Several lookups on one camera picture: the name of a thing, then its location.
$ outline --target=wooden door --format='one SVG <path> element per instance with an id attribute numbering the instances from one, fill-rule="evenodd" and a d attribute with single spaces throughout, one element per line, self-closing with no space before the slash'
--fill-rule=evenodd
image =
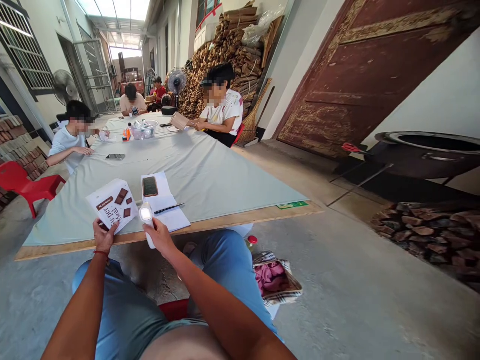
<path id="1" fill-rule="evenodd" d="M 346 0 L 277 139 L 346 156 L 343 143 L 360 144 L 479 27 L 479 9 L 476 0 Z"/>

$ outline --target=hand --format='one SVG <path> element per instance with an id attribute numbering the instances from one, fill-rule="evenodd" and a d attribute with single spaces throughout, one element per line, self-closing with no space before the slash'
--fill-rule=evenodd
<path id="1" fill-rule="evenodd" d="M 170 236 L 169 228 L 155 217 L 153 218 L 153 226 L 154 228 L 143 224 L 143 230 L 151 236 L 153 244 L 163 257 L 167 258 L 172 252 L 178 251 Z"/>
<path id="2" fill-rule="evenodd" d="M 90 147 L 75 146 L 75 147 L 72 147 L 71 149 L 74 153 L 79 153 L 87 156 L 90 156 L 95 152 L 95 150 L 93 150 Z"/>
<path id="3" fill-rule="evenodd" d="M 107 228 L 102 224 L 102 221 L 97 217 L 93 222 L 93 236 L 95 237 L 96 249 L 97 251 L 105 252 L 110 254 L 110 249 L 114 244 L 114 234 L 118 229 L 120 222 L 115 222 L 109 231 L 106 231 Z"/>
<path id="4" fill-rule="evenodd" d="M 195 124 L 195 129 L 197 131 L 202 131 L 203 129 L 206 129 L 207 126 L 208 126 L 208 123 L 203 121 L 203 122 L 199 122 L 199 123 Z"/>

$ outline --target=wooden table edge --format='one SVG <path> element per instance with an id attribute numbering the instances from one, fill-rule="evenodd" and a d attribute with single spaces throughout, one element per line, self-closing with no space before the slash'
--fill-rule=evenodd
<path id="1" fill-rule="evenodd" d="M 228 228 L 232 226 L 244 225 L 244 224 L 256 224 L 264 223 L 273 220 L 283 220 L 290 218 L 298 218 L 302 216 L 321 214 L 325 210 L 318 204 L 311 200 L 306 201 L 308 206 L 292 207 L 289 209 L 279 209 L 277 206 L 269 206 L 261 209 L 250 210 L 240 212 L 231 215 L 225 215 L 221 217 L 215 217 L 208 220 L 197 221 L 191 224 L 191 226 L 172 232 L 175 235 L 184 235 L 191 233 L 199 233 L 208 230 L 217 230 Z M 270 216 L 261 216 L 262 213 L 272 213 Z M 140 241 L 145 241 L 145 233 L 143 231 L 132 232 L 128 234 L 121 234 L 115 236 L 113 245 L 131 244 Z M 53 255 L 61 255 L 74 253 L 83 250 L 95 249 L 94 240 L 85 240 L 72 242 L 62 245 L 50 245 L 50 246 L 22 246 L 15 256 L 14 261 L 33 260 L 38 258 L 44 258 Z"/>

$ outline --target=gray floor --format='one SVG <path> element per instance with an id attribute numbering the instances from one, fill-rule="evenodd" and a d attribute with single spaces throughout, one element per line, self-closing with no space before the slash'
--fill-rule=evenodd
<path id="1" fill-rule="evenodd" d="M 328 182 L 332 163 L 274 141 L 235 151 L 319 204 L 349 186 Z M 61 164 L 48 173 L 66 170 Z M 320 215 L 253 228 L 259 250 L 289 259 L 304 286 L 275 320 L 288 347 L 299 359 L 478 359 L 480 296 L 373 233 L 364 222 L 384 202 L 362 195 Z M 37 205 L 40 212 L 46 206 Z M 92 256 L 13 262 L 33 224 L 22 198 L 0 214 L 0 359 L 40 358 L 71 297 L 76 269 Z M 112 258 L 158 303 L 188 296 L 146 242 L 116 246 Z"/>

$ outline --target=white handheld device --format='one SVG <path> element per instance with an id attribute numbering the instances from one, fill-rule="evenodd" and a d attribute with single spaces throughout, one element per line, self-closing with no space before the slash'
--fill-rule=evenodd
<path id="1" fill-rule="evenodd" d="M 147 225 L 150 225 L 152 228 L 154 227 L 154 212 L 150 207 L 148 202 L 144 202 L 143 205 L 140 207 L 140 219 Z M 155 249 L 154 242 L 152 241 L 152 237 L 150 234 L 146 233 L 146 241 L 148 241 L 148 246 L 150 249 Z"/>

